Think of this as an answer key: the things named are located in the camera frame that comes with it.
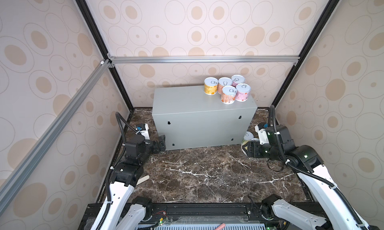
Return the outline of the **brown orange label can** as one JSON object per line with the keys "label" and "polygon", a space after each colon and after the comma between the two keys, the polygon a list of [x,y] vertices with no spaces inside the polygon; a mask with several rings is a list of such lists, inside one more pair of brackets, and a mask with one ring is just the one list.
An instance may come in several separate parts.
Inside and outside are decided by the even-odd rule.
{"label": "brown orange label can", "polygon": [[233,104],[237,95],[237,89],[233,86],[224,86],[222,88],[221,101],[224,104]]}

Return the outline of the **yellow label can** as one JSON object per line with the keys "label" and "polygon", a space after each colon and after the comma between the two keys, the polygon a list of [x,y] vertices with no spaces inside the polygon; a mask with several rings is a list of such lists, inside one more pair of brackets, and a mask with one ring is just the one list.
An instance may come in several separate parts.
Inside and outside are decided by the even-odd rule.
{"label": "yellow label can", "polygon": [[218,91],[219,81],[215,77],[207,77],[204,80],[204,92],[207,95],[215,95]]}

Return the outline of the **orange pink label can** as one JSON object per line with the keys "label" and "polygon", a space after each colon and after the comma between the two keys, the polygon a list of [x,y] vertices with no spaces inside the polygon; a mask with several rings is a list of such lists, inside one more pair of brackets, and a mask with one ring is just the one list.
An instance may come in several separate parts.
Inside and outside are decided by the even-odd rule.
{"label": "orange pink label can", "polygon": [[221,77],[218,81],[218,93],[222,94],[223,93],[223,88],[225,86],[232,86],[233,81],[231,78],[228,77]]}

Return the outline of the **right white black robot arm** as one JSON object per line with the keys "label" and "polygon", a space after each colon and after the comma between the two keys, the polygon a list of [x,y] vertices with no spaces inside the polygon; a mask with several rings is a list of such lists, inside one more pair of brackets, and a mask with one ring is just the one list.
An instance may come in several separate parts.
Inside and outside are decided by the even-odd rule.
{"label": "right white black robot arm", "polygon": [[312,147],[297,147],[289,130],[282,125],[255,127],[255,130],[258,139],[247,142],[243,152],[250,158],[275,160],[291,168],[327,215],[316,216],[273,194],[265,198],[260,207],[265,220],[283,219],[302,230],[377,229],[355,211]]}

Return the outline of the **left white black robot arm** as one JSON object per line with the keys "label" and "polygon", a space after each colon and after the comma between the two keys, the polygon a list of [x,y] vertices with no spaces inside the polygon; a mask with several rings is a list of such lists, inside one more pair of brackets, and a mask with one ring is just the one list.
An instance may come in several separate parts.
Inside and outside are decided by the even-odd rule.
{"label": "left white black robot arm", "polygon": [[152,217],[152,200],[143,197],[136,198],[124,216],[122,213],[144,172],[144,163],[150,155],[166,150],[166,136],[151,141],[138,134],[130,141],[123,139],[123,150],[124,160],[110,167],[106,177],[107,198],[92,230],[135,230],[140,222]]}

